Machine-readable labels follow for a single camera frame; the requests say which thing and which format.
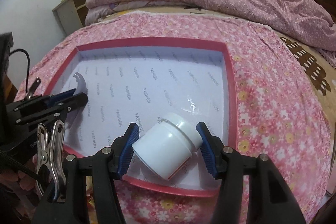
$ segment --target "white plastic jar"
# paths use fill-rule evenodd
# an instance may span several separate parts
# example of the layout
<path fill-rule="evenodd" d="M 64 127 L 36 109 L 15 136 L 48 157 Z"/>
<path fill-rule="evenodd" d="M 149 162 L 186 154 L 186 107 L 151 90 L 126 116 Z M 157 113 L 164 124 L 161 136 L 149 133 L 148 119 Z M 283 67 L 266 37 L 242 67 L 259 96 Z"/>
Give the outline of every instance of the white plastic jar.
<path fill-rule="evenodd" d="M 179 115 L 168 113 L 132 147 L 151 171 L 169 180 L 201 145 L 196 128 Z"/>

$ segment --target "metal spring clamp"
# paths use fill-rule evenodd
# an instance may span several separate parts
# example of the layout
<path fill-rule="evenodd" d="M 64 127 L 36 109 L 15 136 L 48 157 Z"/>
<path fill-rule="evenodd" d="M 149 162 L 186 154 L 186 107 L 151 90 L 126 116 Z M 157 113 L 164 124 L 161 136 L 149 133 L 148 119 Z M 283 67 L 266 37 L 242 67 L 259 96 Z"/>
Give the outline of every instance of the metal spring clamp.
<path fill-rule="evenodd" d="M 43 166 L 49 169 L 51 178 L 54 181 L 55 192 L 52 201 L 62 199 L 66 188 L 66 177 L 62 167 L 62 151 L 64 141 L 64 123 L 60 120 L 54 123 L 51 139 L 48 143 L 48 131 L 46 127 L 40 123 L 37 127 L 37 170 L 36 173 L 42 175 L 48 181 L 48 175 L 43 170 Z M 44 190 L 40 183 L 36 182 L 37 189 L 41 195 Z"/>

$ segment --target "metal screw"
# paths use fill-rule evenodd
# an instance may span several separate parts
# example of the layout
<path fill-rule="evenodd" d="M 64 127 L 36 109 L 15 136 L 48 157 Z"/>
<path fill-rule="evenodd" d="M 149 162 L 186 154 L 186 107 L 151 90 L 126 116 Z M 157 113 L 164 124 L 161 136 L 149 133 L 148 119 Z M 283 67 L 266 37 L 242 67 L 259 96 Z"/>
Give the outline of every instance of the metal screw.
<path fill-rule="evenodd" d="M 230 153 L 233 152 L 233 149 L 232 149 L 232 147 L 230 147 L 230 146 L 226 146 L 226 147 L 223 148 L 223 151 L 224 151 L 225 153 L 230 154 Z"/>
<path fill-rule="evenodd" d="M 101 151 L 102 151 L 104 154 L 109 154 L 109 153 L 111 153 L 112 149 L 109 148 L 109 147 L 104 147 Z"/>
<path fill-rule="evenodd" d="M 67 156 L 67 161 L 72 161 L 75 159 L 75 155 L 71 154 Z"/>
<path fill-rule="evenodd" d="M 269 159 L 269 157 L 266 154 L 260 154 L 260 158 L 263 161 L 267 161 Z"/>

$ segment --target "metal clip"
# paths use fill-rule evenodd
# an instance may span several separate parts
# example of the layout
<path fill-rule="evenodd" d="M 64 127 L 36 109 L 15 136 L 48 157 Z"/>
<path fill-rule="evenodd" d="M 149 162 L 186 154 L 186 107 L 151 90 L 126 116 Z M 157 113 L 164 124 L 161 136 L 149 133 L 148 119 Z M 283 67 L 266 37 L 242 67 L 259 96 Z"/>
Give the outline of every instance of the metal clip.
<path fill-rule="evenodd" d="M 30 100 L 34 96 L 34 93 L 40 84 L 41 84 L 41 79 L 37 77 L 35 81 L 31 84 L 30 88 L 28 89 L 28 92 L 24 98 L 25 101 Z"/>
<path fill-rule="evenodd" d="M 67 183 L 62 167 L 64 132 L 64 123 L 62 121 L 56 121 L 52 129 L 50 142 L 48 143 L 48 131 L 46 127 L 42 123 L 37 127 L 36 173 L 38 174 L 40 172 L 43 165 L 49 169 L 55 184 L 55 192 L 52 199 L 54 202 L 57 201 L 63 193 Z M 38 182 L 37 189 L 40 194 L 43 195 L 44 191 Z"/>

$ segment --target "flower pattern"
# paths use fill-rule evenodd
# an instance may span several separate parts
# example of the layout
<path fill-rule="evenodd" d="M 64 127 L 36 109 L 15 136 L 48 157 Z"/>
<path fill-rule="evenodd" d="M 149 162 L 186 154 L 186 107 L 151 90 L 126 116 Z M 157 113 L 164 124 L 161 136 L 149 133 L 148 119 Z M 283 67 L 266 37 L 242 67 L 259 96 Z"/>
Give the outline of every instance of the flower pattern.
<path fill-rule="evenodd" d="M 234 18 L 135 12 L 82 28 L 51 50 L 30 72 L 43 93 L 78 45 L 127 37 L 185 37 L 226 43 L 237 87 L 238 150 L 267 153 L 291 187 L 307 222 L 324 196 L 330 170 L 330 128 L 300 64 L 270 28 Z M 24 96 L 24 83 L 17 98 Z M 216 197 L 156 193 L 115 181 L 126 221 L 209 223 Z M 247 213 L 244 186 L 241 222 Z"/>

